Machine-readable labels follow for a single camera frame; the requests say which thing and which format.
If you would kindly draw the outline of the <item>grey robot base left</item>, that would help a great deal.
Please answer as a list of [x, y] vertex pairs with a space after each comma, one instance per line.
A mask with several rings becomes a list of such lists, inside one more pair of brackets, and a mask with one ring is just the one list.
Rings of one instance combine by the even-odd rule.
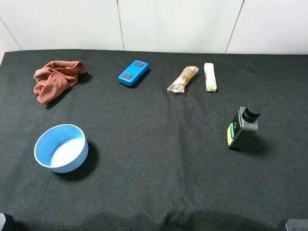
[[0, 213], [0, 231], [5, 231], [6, 230], [6, 216], [2, 213]]

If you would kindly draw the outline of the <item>grey robot base right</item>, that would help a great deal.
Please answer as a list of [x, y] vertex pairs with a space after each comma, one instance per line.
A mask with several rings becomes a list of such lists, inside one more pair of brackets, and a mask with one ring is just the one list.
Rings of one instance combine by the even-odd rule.
[[287, 231], [308, 231], [308, 219], [289, 219], [285, 227]]

